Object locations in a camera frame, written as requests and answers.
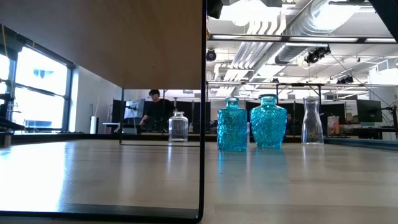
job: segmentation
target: turquoise glass vase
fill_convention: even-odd
[[[276,105],[277,95],[259,96],[261,106],[250,112],[250,123],[257,147],[280,148],[285,136],[287,110]]]
[[[245,150],[248,113],[239,109],[239,99],[226,99],[226,108],[218,111],[217,146],[220,150]]]

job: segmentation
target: glass bottle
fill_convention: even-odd
[[[188,118],[183,114],[184,112],[175,111],[169,119],[169,141],[188,141]]]
[[[257,147],[279,149],[285,136],[287,110],[276,105],[275,94],[263,94],[259,98],[261,106],[250,112],[254,140]]]
[[[231,97],[225,100],[226,108],[218,111],[218,149],[245,150],[248,145],[248,112],[238,108],[238,98]]]
[[[319,97],[304,98],[304,120],[302,126],[302,144],[323,144],[323,131],[319,118]]]

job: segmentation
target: man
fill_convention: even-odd
[[[139,125],[144,125],[149,118],[154,121],[154,130],[162,131],[167,129],[167,121],[172,116],[173,111],[177,111],[174,105],[169,100],[160,98],[159,90],[151,90],[149,96],[153,104],[146,111]]]

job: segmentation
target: dark shirt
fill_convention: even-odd
[[[169,119],[173,115],[173,110],[175,110],[174,104],[169,100],[160,99],[158,102],[152,102],[146,115],[155,120]]]

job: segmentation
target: silver duct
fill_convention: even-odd
[[[314,0],[286,30],[285,35],[329,35],[359,9],[356,6],[333,6],[329,2],[330,0]],[[257,74],[265,63],[292,63],[307,48],[274,43],[254,67],[254,73]]]

